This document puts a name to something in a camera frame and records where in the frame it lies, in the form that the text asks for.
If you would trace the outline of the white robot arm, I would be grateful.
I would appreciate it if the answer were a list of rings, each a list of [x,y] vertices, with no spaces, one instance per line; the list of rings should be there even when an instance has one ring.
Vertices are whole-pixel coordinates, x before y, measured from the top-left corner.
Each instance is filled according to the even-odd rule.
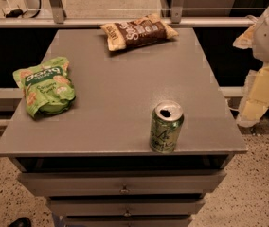
[[[250,70],[244,83],[236,122],[241,127],[253,127],[269,108],[269,6],[256,23],[233,43],[240,49],[251,48],[253,57],[262,62],[258,71]]]

